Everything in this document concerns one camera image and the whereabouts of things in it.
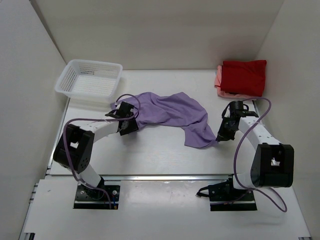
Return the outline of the purple t shirt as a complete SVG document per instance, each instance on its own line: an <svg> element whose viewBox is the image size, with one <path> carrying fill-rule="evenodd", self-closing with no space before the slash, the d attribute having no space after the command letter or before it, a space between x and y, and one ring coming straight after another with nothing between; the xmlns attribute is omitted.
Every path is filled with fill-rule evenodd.
<svg viewBox="0 0 320 240"><path fill-rule="evenodd" d="M208 125L207 111L184 92L169 96L144 92L123 101L136 108L140 103L136 118L139 130L149 126L180 127L184 130L184 145L187 147L201 149L217 143Z"/></svg>

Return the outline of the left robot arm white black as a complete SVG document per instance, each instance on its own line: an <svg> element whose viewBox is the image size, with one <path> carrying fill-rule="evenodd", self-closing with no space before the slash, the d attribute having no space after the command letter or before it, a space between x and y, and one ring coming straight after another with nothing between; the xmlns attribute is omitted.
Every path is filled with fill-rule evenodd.
<svg viewBox="0 0 320 240"><path fill-rule="evenodd" d="M90 164L94 143L109 135L123 136L137 131L138 115L138 106L123 101L104 119L75 118L63 127L53 160L68 169L94 201L110 199L103 177Z"/></svg>

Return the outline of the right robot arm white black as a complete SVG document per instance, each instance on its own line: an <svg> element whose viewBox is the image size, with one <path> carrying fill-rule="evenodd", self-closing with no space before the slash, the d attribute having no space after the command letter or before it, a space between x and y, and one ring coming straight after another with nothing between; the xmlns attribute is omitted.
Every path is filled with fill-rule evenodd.
<svg viewBox="0 0 320 240"><path fill-rule="evenodd" d="M196 193L219 205L254 201L253 191L261 188L289 188L294 178L294 148L283 144L262 125L262 118L251 111L242 100L230 102L222 112L217 142L234 140L236 132L243 133L240 144L248 140L254 158L247 172L233 174L224 182L202 187Z"/></svg>

